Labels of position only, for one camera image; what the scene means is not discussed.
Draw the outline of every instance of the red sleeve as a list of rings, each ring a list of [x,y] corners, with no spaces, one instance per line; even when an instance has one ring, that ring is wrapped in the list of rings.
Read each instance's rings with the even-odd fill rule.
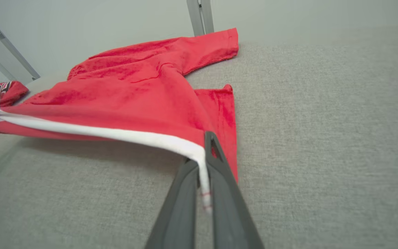
[[[235,28],[198,37],[151,41],[92,56],[74,66],[68,80],[75,76],[82,79],[115,76],[134,81],[151,71],[158,71],[164,64],[172,64],[185,75],[211,63],[230,59],[237,55],[238,49]]]

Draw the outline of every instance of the white fabric strip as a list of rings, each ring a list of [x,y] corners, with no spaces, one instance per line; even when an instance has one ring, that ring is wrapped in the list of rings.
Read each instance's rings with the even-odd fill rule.
[[[171,135],[139,132],[123,129],[110,129],[92,126],[80,126],[78,124],[60,123],[40,118],[4,112],[0,109],[0,120],[13,123],[18,126],[29,127],[38,130],[77,134],[84,136],[104,137],[114,140],[122,140],[157,148],[163,148],[182,156],[186,156],[198,163],[199,181],[201,185],[202,201],[205,211],[211,214],[211,195],[208,170],[205,164],[205,149],[189,140]]]

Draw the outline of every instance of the gray surface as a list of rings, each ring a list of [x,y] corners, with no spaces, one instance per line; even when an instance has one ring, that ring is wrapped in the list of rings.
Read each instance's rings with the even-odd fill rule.
[[[188,80],[234,88],[239,186],[267,248],[398,248],[398,27],[323,46],[241,44]],[[0,248],[142,248],[180,160],[0,135]],[[210,248],[203,212],[197,230]]]

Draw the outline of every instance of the white trim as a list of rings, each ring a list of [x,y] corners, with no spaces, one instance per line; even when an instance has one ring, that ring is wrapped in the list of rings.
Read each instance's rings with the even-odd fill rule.
[[[205,164],[205,149],[196,143],[180,137],[154,132],[139,132],[123,129],[80,126],[78,124],[73,125],[71,123],[60,123],[26,115],[4,112],[1,109],[0,120],[32,129],[84,136],[104,137],[148,145],[152,147],[163,148],[181,154],[182,156],[186,156],[198,163],[203,206],[207,212],[211,212],[211,196],[209,194],[210,182],[208,179],[207,166]]]

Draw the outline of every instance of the gray fabric surface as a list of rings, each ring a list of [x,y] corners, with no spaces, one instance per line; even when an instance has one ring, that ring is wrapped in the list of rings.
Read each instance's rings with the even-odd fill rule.
[[[267,248],[398,248],[398,28],[368,31],[240,44],[188,76],[233,86],[239,186]],[[124,142],[0,135],[0,248],[142,248],[180,161]],[[200,211],[199,249],[212,247],[210,222]]]

